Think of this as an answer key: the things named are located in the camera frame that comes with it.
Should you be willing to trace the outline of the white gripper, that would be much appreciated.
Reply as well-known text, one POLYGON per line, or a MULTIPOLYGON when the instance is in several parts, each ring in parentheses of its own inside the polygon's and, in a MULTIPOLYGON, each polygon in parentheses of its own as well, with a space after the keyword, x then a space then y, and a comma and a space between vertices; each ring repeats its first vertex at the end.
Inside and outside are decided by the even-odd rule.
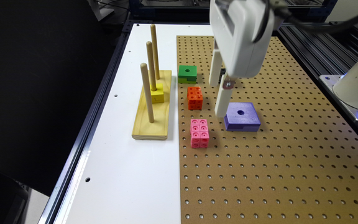
POLYGON ((232 1, 223 9, 217 1, 211 1, 209 21, 217 46, 211 59, 209 84, 217 86, 224 62, 229 76, 223 76, 215 106, 218 118, 226 115, 235 78, 256 76, 263 64, 275 16, 269 12, 267 27, 258 42, 257 37, 265 12, 265 3, 260 0, 232 1))

